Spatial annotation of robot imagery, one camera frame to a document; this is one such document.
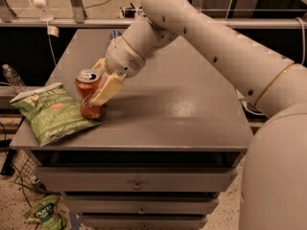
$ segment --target floor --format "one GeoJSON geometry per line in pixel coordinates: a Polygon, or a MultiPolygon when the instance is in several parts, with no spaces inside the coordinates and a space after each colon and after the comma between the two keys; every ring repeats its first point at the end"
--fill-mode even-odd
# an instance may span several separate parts
{"type": "MultiPolygon", "coordinates": [[[[129,7],[130,2],[135,7],[140,6],[140,0],[83,0],[84,6],[87,7],[85,10],[90,18],[97,17],[118,17],[120,14],[119,7],[129,7]]],[[[18,17],[38,17],[41,16],[42,11],[35,9],[31,3],[31,0],[8,0],[9,4],[12,5],[18,17]]],[[[72,14],[69,10],[69,3],[67,0],[50,0],[50,7],[47,10],[55,16],[59,17],[71,17],[72,14]]],[[[2,167],[6,159],[6,153],[0,152],[0,167],[2,167]]],[[[20,151],[13,161],[14,165],[21,170],[27,163],[31,164],[28,160],[27,155],[20,151]]],[[[208,216],[208,222],[202,230],[237,230],[239,220],[239,199],[240,199],[240,185],[241,175],[244,160],[238,167],[239,174],[228,190],[220,194],[220,204],[214,213],[208,216]]],[[[0,177],[0,229],[1,230],[34,230],[36,228],[35,223],[28,222],[23,218],[23,215],[30,209],[25,196],[22,192],[22,187],[16,184],[18,181],[18,171],[15,171],[13,176],[2,176],[0,177]]],[[[36,202],[43,198],[43,195],[33,193],[28,189],[24,189],[29,202],[34,205],[36,202]]],[[[70,220],[69,211],[62,204],[58,204],[57,211],[67,219],[67,226],[65,230],[84,230],[86,228],[81,225],[80,228],[75,227],[75,222],[78,220],[70,220]]]]}
{"type": "MultiPolygon", "coordinates": [[[[6,159],[6,153],[3,151],[0,153],[0,167],[2,167],[6,159]]],[[[28,161],[28,156],[21,150],[14,157],[14,165],[21,170],[22,173],[26,169],[22,168],[26,165],[29,168],[33,168],[31,161],[28,161]]],[[[237,230],[239,223],[239,202],[240,202],[240,188],[242,168],[244,165],[244,159],[238,166],[238,176],[230,185],[228,190],[221,193],[219,196],[219,205],[213,214],[207,216],[208,222],[202,228],[202,230],[237,230]]],[[[25,196],[22,193],[22,187],[19,184],[19,173],[15,171],[13,176],[1,176],[0,177],[0,229],[1,230],[35,230],[36,224],[29,222],[23,218],[23,215],[31,208],[25,196]]],[[[23,178],[24,183],[28,180],[27,177],[23,178]]],[[[44,195],[34,193],[27,188],[24,188],[24,192],[31,205],[35,205],[39,200],[44,198],[44,195]]],[[[93,230],[87,228],[83,224],[76,228],[76,222],[78,222],[78,216],[73,215],[74,218],[70,218],[68,209],[62,203],[58,203],[57,212],[61,214],[67,220],[67,225],[64,230],[93,230]]]]}

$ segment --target cabinet drawer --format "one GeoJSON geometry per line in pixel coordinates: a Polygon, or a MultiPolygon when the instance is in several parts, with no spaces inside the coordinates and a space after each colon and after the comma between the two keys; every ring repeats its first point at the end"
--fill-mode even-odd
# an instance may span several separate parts
{"type": "Polygon", "coordinates": [[[86,227],[135,228],[141,230],[161,228],[197,230],[206,224],[207,219],[204,217],[172,216],[82,216],[82,221],[86,227]]]}
{"type": "Polygon", "coordinates": [[[183,168],[38,168],[52,191],[223,192],[236,169],[183,168]]]}
{"type": "Polygon", "coordinates": [[[208,215],[218,199],[200,196],[64,196],[62,202],[73,212],[105,214],[208,215]]]}

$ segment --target can lid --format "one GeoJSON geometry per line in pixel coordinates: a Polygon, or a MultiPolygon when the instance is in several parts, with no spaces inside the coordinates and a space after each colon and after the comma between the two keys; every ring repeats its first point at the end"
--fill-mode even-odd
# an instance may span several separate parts
{"type": "Polygon", "coordinates": [[[100,74],[98,71],[93,69],[83,69],[78,73],[77,80],[82,82],[94,82],[98,80],[100,74]]]}

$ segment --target table top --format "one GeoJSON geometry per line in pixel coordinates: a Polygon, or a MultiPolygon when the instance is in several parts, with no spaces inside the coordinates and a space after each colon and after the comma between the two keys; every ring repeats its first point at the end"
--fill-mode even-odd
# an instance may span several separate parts
{"type": "MultiPolygon", "coordinates": [[[[112,30],[76,32],[46,85],[62,82],[77,98],[75,77],[105,56],[112,30]]],[[[40,148],[25,121],[11,147],[24,150],[246,151],[252,138],[234,87],[184,38],[154,52],[108,102],[99,126],[40,148]]]]}

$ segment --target green chip bag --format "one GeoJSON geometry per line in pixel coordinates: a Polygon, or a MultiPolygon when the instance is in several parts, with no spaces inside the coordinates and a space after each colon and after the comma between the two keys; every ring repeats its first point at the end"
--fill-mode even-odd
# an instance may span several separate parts
{"type": "Polygon", "coordinates": [[[40,146],[99,124],[85,119],[80,105],[56,82],[35,91],[26,91],[10,101],[30,122],[40,146]]]}
{"type": "Polygon", "coordinates": [[[48,195],[30,209],[24,218],[39,223],[41,230],[60,230],[66,225],[66,219],[55,213],[57,203],[56,195],[48,195]]]}

